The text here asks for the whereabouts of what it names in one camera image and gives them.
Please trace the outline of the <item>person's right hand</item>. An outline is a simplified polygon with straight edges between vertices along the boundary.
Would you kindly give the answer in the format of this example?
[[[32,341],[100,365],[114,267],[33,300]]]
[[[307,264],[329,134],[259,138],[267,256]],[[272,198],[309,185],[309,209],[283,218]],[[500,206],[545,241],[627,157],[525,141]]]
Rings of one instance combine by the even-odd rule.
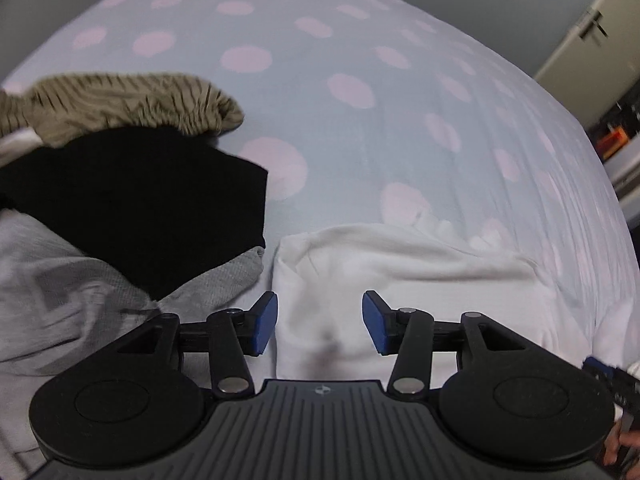
[[[638,448],[640,432],[638,430],[622,430],[622,421],[619,419],[612,427],[604,441],[604,455],[602,462],[605,466],[613,465],[621,448]]]

